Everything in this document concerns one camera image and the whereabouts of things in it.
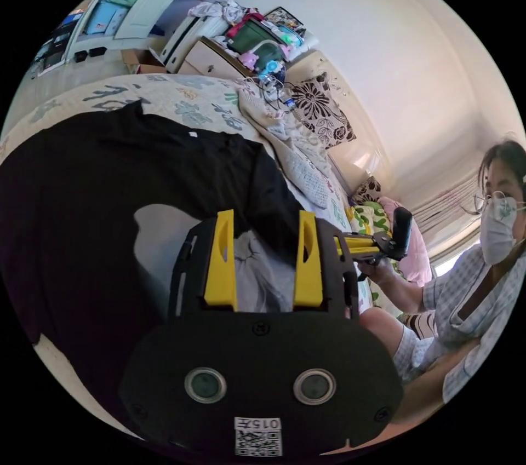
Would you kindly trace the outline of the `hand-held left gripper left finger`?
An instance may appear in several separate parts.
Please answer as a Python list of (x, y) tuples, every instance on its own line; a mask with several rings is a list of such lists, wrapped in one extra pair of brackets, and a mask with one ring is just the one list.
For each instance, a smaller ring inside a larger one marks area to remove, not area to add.
[(204, 300), (209, 307), (237, 307), (232, 209), (219, 212), (215, 221)]

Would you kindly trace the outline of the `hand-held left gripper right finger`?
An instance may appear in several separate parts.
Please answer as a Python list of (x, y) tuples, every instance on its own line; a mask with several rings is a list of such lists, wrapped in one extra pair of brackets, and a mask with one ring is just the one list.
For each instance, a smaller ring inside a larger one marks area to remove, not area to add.
[(293, 307), (320, 307), (322, 302), (322, 266), (316, 216), (302, 210), (299, 213)]

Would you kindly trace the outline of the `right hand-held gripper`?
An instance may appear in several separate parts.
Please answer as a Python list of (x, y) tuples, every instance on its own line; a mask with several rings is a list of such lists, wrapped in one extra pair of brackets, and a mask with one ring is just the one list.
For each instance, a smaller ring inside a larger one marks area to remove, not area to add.
[(353, 262), (378, 261), (387, 258), (396, 262), (402, 259), (402, 247), (384, 232), (374, 235), (341, 232), (336, 235), (338, 255), (349, 253)]

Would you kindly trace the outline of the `person's right hand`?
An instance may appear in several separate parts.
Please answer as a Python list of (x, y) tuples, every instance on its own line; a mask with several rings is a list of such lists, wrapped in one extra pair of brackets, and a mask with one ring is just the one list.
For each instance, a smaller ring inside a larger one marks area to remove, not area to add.
[(397, 282), (400, 277), (399, 273), (393, 267), (390, 259), (381, 258), (378, 261), (360, 261), (358, 268), (361, 275), (369, 278), (374, 284), (383, 288)]

